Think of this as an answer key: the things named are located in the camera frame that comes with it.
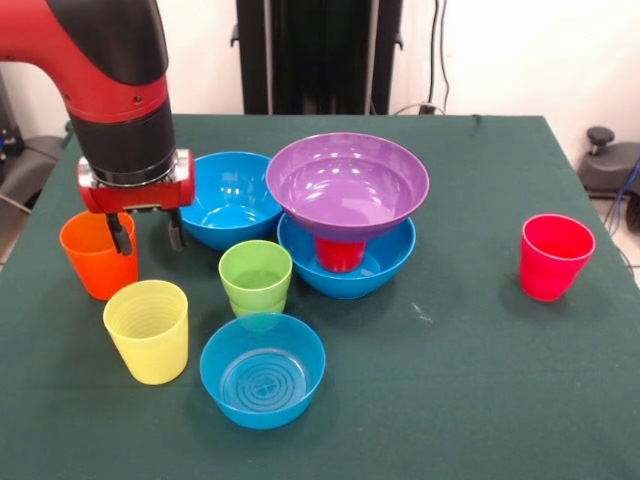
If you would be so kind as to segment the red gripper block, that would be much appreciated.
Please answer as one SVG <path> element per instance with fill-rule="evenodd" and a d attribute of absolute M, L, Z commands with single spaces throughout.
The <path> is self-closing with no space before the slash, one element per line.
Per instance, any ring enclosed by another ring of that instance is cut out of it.
<path fill-rule="evenodd" d="M 93 213 L 104 213 L 115 250 L 131 255 L 133 248 L 119 212 L 159 209 L 169 214 L 168 235 L 173 250 L 183 250 L 186 239 L 180 211 L 195 198 L 195 161 L 189 149 L 177 149 L 168 173 L 155 182 L 137 186 L 113 186 L 101 182 L 81 157 L 77 164 L 77 183 L 82 200 Z"/>

